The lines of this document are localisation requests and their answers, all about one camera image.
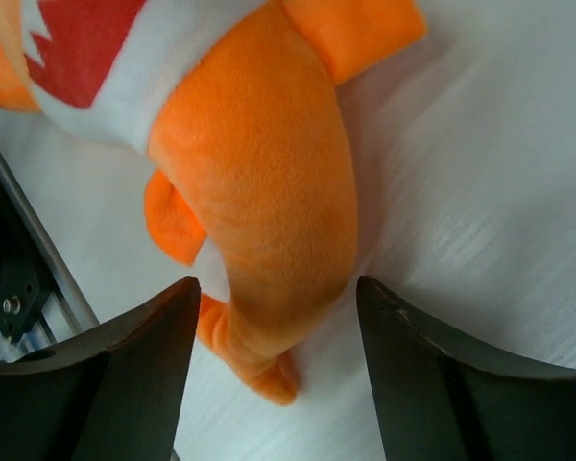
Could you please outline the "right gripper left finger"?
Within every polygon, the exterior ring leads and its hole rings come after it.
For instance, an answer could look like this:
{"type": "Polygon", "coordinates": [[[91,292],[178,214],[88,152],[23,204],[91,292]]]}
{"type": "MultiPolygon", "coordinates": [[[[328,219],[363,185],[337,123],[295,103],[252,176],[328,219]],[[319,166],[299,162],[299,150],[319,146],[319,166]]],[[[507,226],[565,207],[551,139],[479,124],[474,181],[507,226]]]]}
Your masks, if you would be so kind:
{"type": "Polygon", "coordinates": [[[183,278],[56,346],[0,362],[0,460],[168,460],[201,288],[183,278]]]}

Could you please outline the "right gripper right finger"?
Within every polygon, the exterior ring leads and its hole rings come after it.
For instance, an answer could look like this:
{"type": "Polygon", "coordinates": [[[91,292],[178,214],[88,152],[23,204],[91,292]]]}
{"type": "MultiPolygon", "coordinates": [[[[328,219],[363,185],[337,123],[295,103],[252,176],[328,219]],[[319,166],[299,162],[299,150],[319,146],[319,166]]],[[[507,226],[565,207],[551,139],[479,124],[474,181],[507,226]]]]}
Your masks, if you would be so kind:
{"type": "Polygon", "coordinates": [[[503,351],[372,277],[356,303],[389,460],[576,460],[576,370],[503,351]]]}

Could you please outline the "orange shark plush facing up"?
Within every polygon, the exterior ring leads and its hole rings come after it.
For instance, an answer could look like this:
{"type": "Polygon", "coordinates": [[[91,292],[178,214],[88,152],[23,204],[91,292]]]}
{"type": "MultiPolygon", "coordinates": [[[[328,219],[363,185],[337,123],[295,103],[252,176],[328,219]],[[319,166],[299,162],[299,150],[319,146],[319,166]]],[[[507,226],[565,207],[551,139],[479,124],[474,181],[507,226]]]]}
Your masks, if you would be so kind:
{"type": "Polygon", "coordinates": [[[155,165],[145,218],[192,264],[218,248],[227,303],[197,334],[289,405],[291,349],[348,285],[357,194],[336,88],[423,38],[413,1],[0,1],[0,108],[155,165]]]}

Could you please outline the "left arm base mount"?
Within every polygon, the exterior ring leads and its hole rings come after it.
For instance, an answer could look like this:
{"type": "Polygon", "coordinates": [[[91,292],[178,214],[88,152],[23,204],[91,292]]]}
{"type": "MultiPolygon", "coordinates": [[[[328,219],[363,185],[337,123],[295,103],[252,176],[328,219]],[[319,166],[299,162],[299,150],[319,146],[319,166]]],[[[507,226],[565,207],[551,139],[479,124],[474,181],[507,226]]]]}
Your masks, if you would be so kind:
{"type": "Polygon", "coordinates": [[[20,341],[40,316],[49,293],[36,248],[9,194],[0,182],[0,332],[20,341]]]}

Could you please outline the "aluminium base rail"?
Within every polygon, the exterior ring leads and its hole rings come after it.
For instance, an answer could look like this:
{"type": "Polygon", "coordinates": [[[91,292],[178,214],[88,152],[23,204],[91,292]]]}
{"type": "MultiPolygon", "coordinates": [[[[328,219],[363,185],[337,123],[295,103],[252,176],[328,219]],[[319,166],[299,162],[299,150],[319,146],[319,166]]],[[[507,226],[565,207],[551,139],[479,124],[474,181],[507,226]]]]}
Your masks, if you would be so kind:
{"type": "Polygon", "coordinates": [[[99,324],[0,152],[0,362],[99,324]]]}

